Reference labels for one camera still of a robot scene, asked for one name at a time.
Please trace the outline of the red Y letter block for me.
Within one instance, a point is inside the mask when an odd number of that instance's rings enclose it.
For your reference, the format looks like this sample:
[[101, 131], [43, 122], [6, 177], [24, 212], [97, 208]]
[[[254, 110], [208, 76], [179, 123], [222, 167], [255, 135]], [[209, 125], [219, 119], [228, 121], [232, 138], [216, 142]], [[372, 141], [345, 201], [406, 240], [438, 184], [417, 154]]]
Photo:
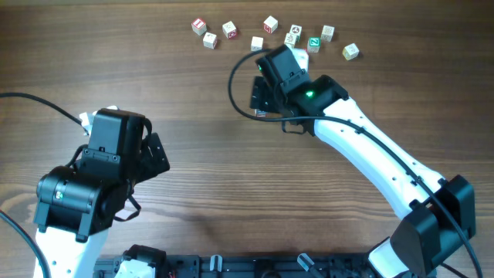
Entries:
[[255, 116], [256, 117], [266, 117], [266, 112], [259, 110], [259, 109], [255, 109]]

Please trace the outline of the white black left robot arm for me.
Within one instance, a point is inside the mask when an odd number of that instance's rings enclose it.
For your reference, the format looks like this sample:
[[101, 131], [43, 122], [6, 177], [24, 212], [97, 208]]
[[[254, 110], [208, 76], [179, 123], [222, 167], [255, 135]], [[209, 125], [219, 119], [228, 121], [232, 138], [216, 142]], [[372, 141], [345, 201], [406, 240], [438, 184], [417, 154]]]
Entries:
[[159, 136], [142, 114], [108, 107], [80, 114], [89, 135], [68, 164], [37, 186], [34, 222], [42, 252], [36, 277], [90, 277], [109, 230], [126, 202], [136, 209], [136, 184], [169, 170]]

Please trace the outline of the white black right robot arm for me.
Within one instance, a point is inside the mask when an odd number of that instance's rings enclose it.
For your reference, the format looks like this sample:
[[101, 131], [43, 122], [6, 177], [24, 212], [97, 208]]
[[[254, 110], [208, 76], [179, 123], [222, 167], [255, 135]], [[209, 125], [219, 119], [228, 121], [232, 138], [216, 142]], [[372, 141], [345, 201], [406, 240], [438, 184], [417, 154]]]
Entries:
[[253, 96], [280, 122], [301, 125], [348, 159], [384, 196], [400, 223], [368, 261], [382, 277], [425, 277], [461, 246], [472, 251], [475, 193], [461, 175], [448, 180], [394, 143], [334, 79], [311, 80], [296, 51], [280, 46], [256, 60]]

